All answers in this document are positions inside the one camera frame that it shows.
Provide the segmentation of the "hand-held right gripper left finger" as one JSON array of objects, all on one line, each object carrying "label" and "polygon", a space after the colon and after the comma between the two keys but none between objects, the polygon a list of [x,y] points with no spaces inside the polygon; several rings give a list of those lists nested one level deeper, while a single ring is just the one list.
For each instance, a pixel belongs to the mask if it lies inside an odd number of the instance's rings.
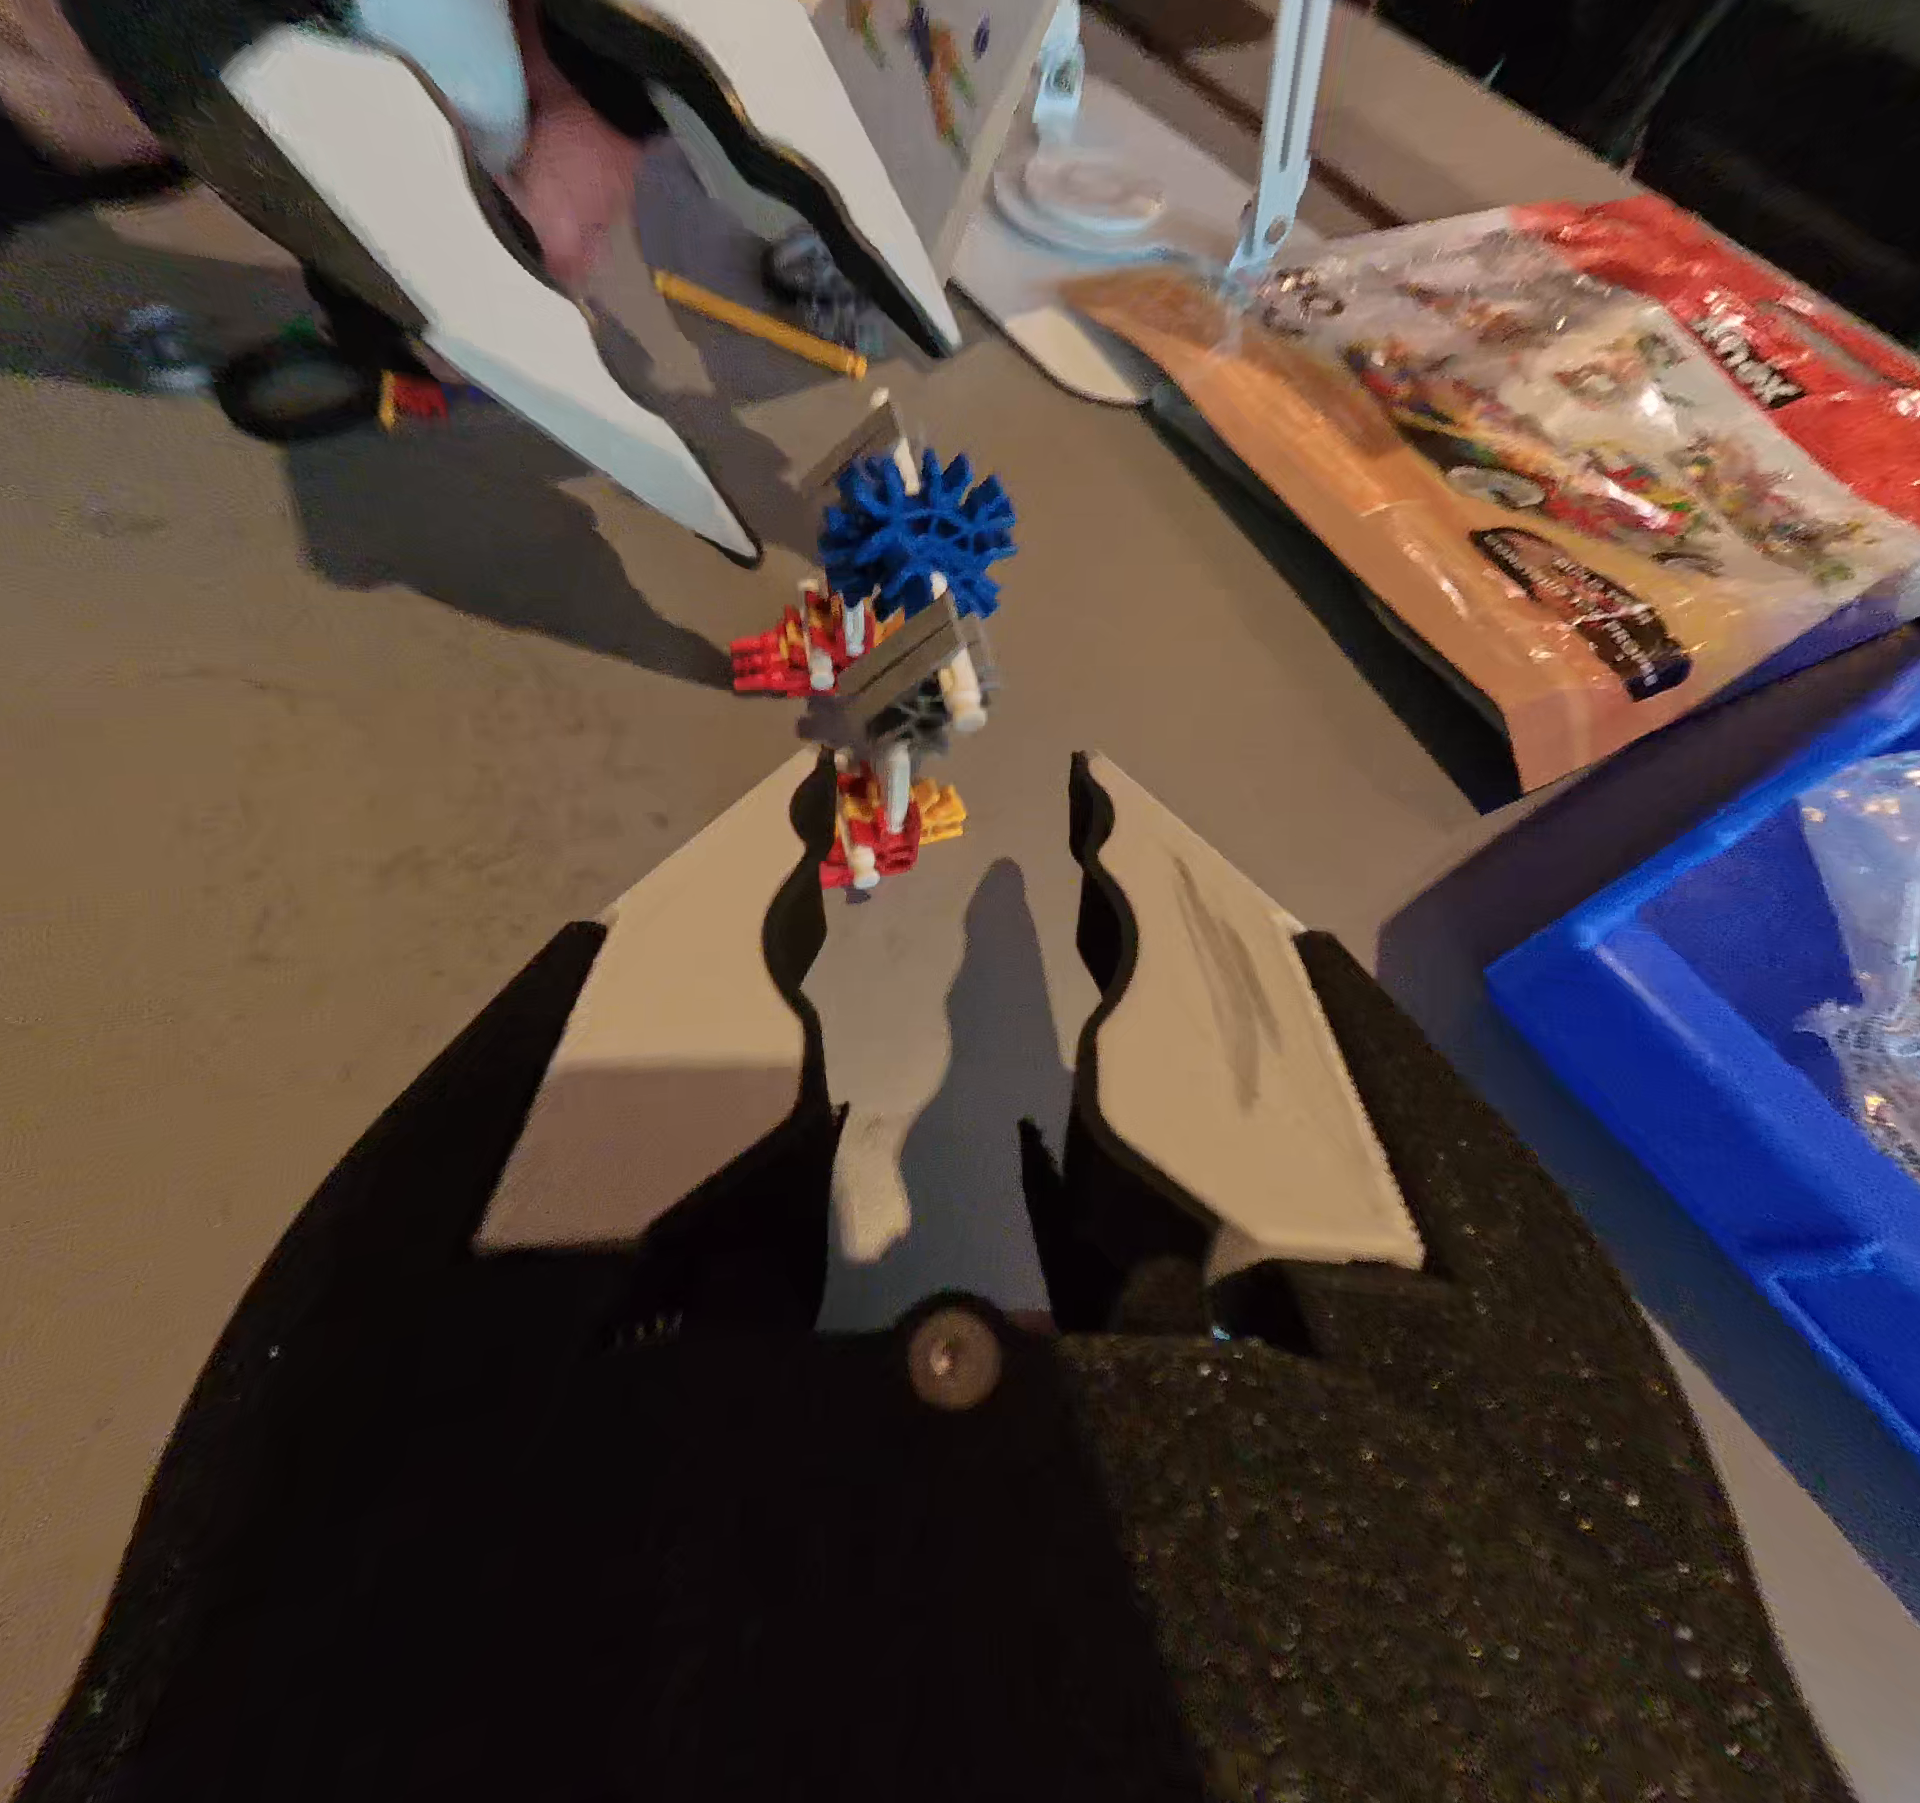
[{"label": "hand-held right gripper left finger", "polygon": [[796,751],[601,916],[477,1254],[611,1252],[784,1139],[834,1126],[805,978],[837,775]]}]

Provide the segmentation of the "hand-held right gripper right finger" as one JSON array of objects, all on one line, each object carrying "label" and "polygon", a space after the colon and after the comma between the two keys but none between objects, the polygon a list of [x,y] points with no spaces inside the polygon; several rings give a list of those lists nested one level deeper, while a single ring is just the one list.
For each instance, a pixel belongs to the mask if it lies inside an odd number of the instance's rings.
[{"label": "hand-held right gripper right finger", "polygon": [[1306,926],[1101,753],[1071,770],[1100,988],[1075,1117],[1205,1271],[1421,1271],[1429,1248],[1334,1032]]}]

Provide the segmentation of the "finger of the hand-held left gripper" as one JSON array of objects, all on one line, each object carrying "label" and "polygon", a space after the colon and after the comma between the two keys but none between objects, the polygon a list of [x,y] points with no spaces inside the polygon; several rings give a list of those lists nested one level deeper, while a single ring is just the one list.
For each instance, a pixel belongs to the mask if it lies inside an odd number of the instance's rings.
[{"label": "finger of the hand-held left gripper", "polygon": [[591,311],[491,219],[492,183],[419,65],[288,24],[225,88],[400,289],[425,351],[733,564],[762,562],[701,461],[611,373]]},{"label": "finger of the hand-held left gripper", "polygon": [[561,76],[630,129],[670,95],[743,185],[796,213],[927,355],[961,346],[945,285],[802,0],[538,0]]}]

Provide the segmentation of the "red yellow grey toy assembly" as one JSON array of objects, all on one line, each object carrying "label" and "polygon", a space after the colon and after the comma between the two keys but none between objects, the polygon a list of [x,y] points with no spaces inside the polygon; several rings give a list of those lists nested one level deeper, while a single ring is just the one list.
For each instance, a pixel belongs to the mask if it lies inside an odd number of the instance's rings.
[{"label": "red yellow grey toy assembly", "polygon": [[827,891],[868,896],[915,869],[927,848],[965,832],[965,798],[934,764],[961,735],[979,733],[989,708],[982,635],[944,580],[889,635],[871,631],[805,716],[834,772]]},{"label": "red yellow grey toy assembly", "polygon": [[[828,508],[840,506],[840,475],[871,457],[889,461],[906,495],[921,491],[921,455],[889,389],[871,395],[865,417],[799,484],[811,548],[822,540]],[[799,580],[796,601],[783,606],[771,631],[732,640],[733,692],[790,702],[827,696],[843,669],[893,637],[901,621],[899,610],[878,609],[878,595],[857,603],[840,601],[828,578],[811,567]]]}]

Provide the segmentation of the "blue connector cluster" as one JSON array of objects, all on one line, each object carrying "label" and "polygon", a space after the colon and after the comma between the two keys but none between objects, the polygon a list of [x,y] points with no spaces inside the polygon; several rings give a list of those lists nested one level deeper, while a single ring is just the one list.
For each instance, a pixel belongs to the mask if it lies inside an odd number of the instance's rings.
[{"label": "blue connector cluster", "polygon": [[945,595],[965,619],[1000,609],[996,564],[1018,553],[1017,508],[994,475],[934,447],[910,480],[893,455],[851,461],[822,520],[822,573],[843,601],[915,615]]}]

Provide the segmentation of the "person's left hand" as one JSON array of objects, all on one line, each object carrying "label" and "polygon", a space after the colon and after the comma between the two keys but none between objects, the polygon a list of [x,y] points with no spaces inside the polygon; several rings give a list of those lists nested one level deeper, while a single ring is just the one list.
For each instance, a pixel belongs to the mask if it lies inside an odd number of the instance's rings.
[{"label": "person's left hand", "polygon": [[536,112],[502,189],[567,295],[582,295],[615,230],[632,223],[643,146],[591,106]]}]

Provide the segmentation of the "printed instruction sheet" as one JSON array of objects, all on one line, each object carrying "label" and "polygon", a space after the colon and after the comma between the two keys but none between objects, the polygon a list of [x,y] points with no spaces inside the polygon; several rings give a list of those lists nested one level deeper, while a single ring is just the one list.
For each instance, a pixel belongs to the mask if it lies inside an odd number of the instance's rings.
[{"label": "printed instruction sheet", "polygon": [[802,0],[938,273],[1004,148],[1060,0]]}]

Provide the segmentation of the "black toy wheel grey rim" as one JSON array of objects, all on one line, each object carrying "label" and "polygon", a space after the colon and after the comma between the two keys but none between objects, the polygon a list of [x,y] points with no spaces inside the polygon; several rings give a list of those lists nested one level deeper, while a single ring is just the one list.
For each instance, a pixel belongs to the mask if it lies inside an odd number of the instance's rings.
[{"label": "black toy wheel grey rim", "polygon": [[887,355],[887,316],[843,274],[820,230],[796,223],[768,240],[760,253],[760,279],[768,297],[816,340],[865,361]]}]

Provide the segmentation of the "black toy tyre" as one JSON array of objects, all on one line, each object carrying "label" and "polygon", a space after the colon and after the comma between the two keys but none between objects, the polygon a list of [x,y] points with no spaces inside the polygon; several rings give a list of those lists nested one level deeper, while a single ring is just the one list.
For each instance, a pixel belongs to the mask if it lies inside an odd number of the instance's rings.
[{"label": "black toy tyre", "polygon": [[316,328],[286,328],[226,357],[212,395],[254,440],[302,446],[377,422],[383,369],[349,355]]}]

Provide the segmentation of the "long yellow toy rod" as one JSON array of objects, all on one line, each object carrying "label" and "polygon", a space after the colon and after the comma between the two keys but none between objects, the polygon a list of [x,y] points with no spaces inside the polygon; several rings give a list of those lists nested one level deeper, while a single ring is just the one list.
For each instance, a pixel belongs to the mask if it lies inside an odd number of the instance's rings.
[{"label": "long yellow toy rod", "polygon": [[695,279],[679,277],[664,267],[651,271],[651,283],[655,285],[664,301],[693,311],[709,324],[732,328],[733,333],[751,336],[753,340],[799,357],[811,367],[828,369],[831,374],[845,374],[851,380],[862,380],[868,374],[868,357],[861,351],[815,336],[796,324],[772,316],[771,311],[733,301],[706,285],[697,285]]}]

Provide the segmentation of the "small grey toy wheel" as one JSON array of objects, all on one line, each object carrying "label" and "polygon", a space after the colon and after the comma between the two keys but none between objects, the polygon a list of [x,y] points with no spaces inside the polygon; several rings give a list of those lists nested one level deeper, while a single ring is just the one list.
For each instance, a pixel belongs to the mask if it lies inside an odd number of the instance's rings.
[{"label": "small grey toy wheel", "polygon": [[132,305],[113,325],[120,383],[147,396],[207,396],[217,355],[196,316],[167,301]]}]

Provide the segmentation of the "white round holder base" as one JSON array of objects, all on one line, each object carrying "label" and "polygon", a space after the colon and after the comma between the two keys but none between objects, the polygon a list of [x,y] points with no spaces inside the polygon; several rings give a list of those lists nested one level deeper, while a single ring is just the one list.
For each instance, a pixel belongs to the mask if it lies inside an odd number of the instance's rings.
[{"label": "white round holder base", "polygon": [[1058,250],[1145,247],[1167,213],[1166,186],[1141,168],[1079,140],[1086,52],[1079,0],[1058,0],[1029,79],[1023,121],[994,165],[994,206],[1022,234]]}]

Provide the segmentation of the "blue storage bin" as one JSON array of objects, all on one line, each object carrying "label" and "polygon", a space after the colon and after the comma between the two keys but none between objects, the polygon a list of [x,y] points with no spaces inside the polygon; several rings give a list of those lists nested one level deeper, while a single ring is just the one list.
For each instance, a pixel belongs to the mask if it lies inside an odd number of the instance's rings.
[{"label": "blue storage bin", "polygon": [[1860,978],[1800,798],[1915,751],[1915,664],[1487,969],[1497,1009],[1907,1451],[1918,1192],[1809,1027]]}]

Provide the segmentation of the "white display stand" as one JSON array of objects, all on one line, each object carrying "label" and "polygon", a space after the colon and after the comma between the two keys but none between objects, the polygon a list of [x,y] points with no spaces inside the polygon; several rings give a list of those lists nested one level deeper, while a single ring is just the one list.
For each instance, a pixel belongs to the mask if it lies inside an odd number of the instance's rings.
[{"label": "white display stand", "polygon": [[[1068,300],[1071,288],[1139,262],[1184,256],[1226,260],[1250,202],[1250,185],[1152,109],[1142,95],[1133,95],[1117,65],[1096,60],[1100,37],[1084,9],[1083,44],[1086,83],[1078,135],[1086,146],[1125,158],[1166,186],[1162,225],[1139,250],[1058,250],[1001,219],[994,206],[991,171],[954,273],[945,277],[1060,386],[1090,401],[1135,406],[1152,395],[1156,373],[1107,328],[1083,319]],[[1023,121],[1025,93],[1011,129]]]}]

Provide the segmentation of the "clear plastic parts bag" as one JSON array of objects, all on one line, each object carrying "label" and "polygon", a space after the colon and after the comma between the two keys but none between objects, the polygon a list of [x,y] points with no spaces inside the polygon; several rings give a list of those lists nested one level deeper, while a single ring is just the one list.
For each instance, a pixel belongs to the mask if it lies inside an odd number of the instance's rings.
[{"label": "clear plastic parts bag", "polygon": [[1799,824],[1830,902],[1858,998],[1800,1027],[1838,1062],[1866,1139],[1918,1177],[1918,753],[1843,768],[1799,796]]}]

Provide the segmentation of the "orange red toy parts bag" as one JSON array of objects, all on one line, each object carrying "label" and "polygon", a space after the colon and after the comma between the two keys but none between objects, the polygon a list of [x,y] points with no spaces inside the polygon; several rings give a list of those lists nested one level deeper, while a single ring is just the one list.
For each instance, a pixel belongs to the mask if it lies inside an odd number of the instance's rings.
[{"label": "orange red toy parts bag", "polygon": [[1918,369],[1658,195],[1110,267],[1135,351],[1526,791],[1915,619]]}]

